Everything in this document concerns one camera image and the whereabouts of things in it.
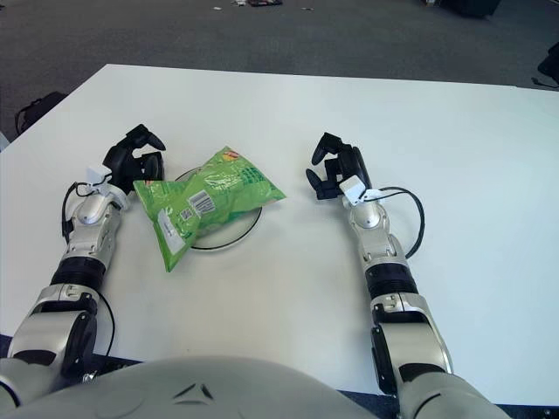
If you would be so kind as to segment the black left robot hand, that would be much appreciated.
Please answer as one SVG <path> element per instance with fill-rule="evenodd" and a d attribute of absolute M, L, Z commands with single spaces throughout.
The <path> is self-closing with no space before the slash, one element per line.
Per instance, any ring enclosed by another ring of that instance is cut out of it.
<path fill-rule="evenodd" d="M 155 152 L 133 156 L 136 149 L 146 145 L 154 148 Z M 103 165 L 112 172 L 108 183 L 127 195 L 134 188 L 135 181 L 162 181 L 162 151 L 165 150 L 163 142 L 143 124 L 139 124 L 108 150 L 103 161 Z"/>

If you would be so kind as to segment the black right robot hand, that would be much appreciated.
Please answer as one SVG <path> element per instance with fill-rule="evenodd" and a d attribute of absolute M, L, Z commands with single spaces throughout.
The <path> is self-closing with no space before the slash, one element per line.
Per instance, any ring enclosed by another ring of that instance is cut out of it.
<path fill-rule="evenodd" d="M 324 133 L 316 146 L 311 164 L 324 163 L 326 179 L 322 180 L 312 169 L 306 169 L 306 176 L 318 200 L 335 199 L 351 192 L 349 201 L 358 203 L 368 189 L 372 189 L 369 174 L 361 151 L 331 133 Z"/>

